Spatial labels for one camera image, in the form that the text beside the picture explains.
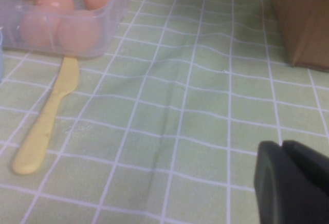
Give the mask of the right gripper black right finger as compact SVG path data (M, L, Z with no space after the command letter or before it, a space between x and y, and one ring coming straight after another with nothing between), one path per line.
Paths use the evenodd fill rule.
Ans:
M284 140L282 149L308 181L328 195L328 157L295 140Z

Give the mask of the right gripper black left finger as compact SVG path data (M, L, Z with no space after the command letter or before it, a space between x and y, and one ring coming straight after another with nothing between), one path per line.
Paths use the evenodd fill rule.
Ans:
M273 141L258 146L254 189L261 223L328 223L328 195Z

